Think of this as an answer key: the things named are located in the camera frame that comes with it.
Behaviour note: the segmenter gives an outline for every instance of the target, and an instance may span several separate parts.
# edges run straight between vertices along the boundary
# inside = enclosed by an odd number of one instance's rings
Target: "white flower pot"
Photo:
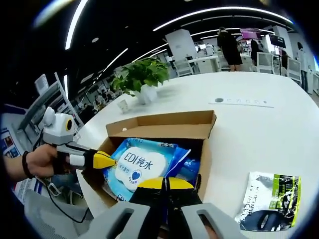
[[[152,103],[158,97],[156,89],[157,88],[155,86],[142,85],[141,92],[133,92],[141,105],[147,105]]]

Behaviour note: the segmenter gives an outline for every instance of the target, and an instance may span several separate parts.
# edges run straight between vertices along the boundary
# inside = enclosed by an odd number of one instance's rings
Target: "green plant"
[[[141,92],[142,85],[158,86],[168,80],[167,64],[155,58],[146,58],[126,65],[122,75],[114,78],[112,86],[134,96],[130,91]]]

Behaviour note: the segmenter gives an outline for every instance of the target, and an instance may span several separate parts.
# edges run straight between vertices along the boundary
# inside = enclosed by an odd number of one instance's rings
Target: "poster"
[[[18,149],[18,144],[15,143],[8,128],[1,128],[0,141],[3,156],[9,158],[16,158],[21,156],[21,152]],[[12,187],[14,194],[23,204],[25,202],[25,195],[28,189],[31,189],[41,194],[42,184],[39,183],[35,178],[33,178],[25,179],[21,182],[14,184]]]
[[[301,178],[251,172],[245,198],[235,221],[245,231],[282,231],[296,224]]]

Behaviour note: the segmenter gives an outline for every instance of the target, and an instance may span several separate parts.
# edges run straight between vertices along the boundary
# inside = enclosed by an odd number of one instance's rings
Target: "wrist bracelet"
[[[28,153],[29,153],[28,151],[25,151],[22,155],[22,167],[26,176],[31,179],[31,178],[34,178],[34,176],[30,173],[28,169],[28,163],[26,162],[26,156]]]

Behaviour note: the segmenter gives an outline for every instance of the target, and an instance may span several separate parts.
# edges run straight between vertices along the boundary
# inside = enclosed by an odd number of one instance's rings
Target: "cardboard box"
[[[126,119],[106,125],[109,137],[99,150],[112,155],[128,137],[176,143],[185,149],[191,149],[188,157],[200,159],[196,189],[200,199],[203,200],[212,160],[208,138],[215,122],[214,111],[181,112]],[[109,191],[101,171],[85,170],[83,176],[107,206],[111,207],[116,203],[117,198]]]

